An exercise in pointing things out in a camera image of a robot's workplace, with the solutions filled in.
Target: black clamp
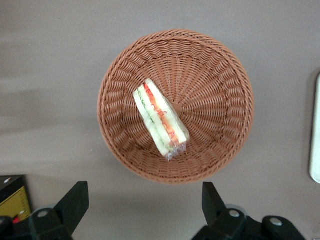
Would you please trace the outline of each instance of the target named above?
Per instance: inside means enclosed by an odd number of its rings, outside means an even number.
[[[260,223],[238,209],[227,208],[212,182],[203,183],[202,210],[208,225],[192,240],[306,240],[283,217],[266,216]]]
[[[72,240],[88,208],[88,183],[79,181],[54,208],[37,210],[15,224],[11,217],[0,216],[0,240]]]

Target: round wicker basket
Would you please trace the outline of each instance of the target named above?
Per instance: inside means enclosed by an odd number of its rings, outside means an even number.
[[[150,78],[190,132],[186,152],[167,161],[136,107],[133,92]],[[116,158],[138,175],[182,184],[209,177],[243,147],[254,116],[248,75],[219,41],[189,30],[144,36],[108,69],[98,97],[98,121]]]

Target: brown woven basket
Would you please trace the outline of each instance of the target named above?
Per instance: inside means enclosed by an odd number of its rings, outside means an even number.
[[[147,78],[172,103],[190,132],[186,152],[168,162],[136,107],[133,92]],[[140,176],[181,184],[225,167],[252,126],[254,97],[236,56],[217,40],[175,29],[144,36],[108,69],[98,97],[98,120],[117,159]]]

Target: tomato slice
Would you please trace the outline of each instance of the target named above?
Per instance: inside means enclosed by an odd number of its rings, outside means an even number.
[[[154,110],[159,115],[166,132],[169,134],[172,143],[174,145],[178,145],[179,144],[179,140],[178,140],[178,137],[176,135],[176,132],[172,128],[172,126],[170,125],[168,119],[166,118],[167,112],[166,111],[162,111],[161,108],[157,105],[156,98],[152,94],[150,88],[148,87],[148,85],[146,83],[144,84],[144,89],[145,89],[146,94],[148,95],[148,97],[150,99],[151,105],[154,107]]]

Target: sandwich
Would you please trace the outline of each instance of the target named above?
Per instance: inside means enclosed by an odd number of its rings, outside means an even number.
[[[170,160],[185,151],[189,132],[154,82],[148,78],[133,97],[161,155]]]

